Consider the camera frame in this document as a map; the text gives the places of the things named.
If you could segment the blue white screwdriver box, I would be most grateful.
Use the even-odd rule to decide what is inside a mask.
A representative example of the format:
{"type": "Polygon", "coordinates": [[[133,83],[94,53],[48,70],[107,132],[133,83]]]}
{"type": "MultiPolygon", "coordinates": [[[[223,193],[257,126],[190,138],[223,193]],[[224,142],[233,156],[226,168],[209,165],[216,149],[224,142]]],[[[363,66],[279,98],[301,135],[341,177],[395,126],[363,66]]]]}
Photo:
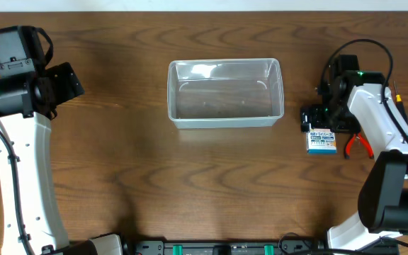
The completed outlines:
{"type": "Polygon", "coordinates": [[[336,136],[330,129],[310,129],[306,149],[308,154],[336,154],[336,136]]]}

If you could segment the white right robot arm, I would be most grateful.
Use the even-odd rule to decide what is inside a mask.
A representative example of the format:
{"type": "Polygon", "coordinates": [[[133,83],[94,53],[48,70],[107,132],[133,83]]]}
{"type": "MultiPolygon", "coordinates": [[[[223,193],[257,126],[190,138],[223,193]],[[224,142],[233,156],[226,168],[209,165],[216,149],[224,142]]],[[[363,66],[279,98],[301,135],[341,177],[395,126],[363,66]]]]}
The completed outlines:
{"type": "Polygon", "coordinates": [[[327,232],[327,246],[361,251],[408,234],[408,124],[379,72],[330,75],[319,90],[322,104],[301,110],[301,130],[328,143],[324,131],[364,132],[375,163],[358,195],[358,210],[327,232]]]}

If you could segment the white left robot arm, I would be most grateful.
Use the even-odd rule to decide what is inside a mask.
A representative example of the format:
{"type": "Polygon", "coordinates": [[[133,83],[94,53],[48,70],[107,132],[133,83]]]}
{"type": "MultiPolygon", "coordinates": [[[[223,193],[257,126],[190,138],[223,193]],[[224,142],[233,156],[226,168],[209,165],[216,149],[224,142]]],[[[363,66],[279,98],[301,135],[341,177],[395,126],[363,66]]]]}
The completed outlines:
{"type": "Polygon", "coordinates": [[[0,78],[2,254],[123,254],[119,234],[71,244],[62,223],[50,161],[57,105],[84,93],[70,63],[43,74],[0,78]]]}

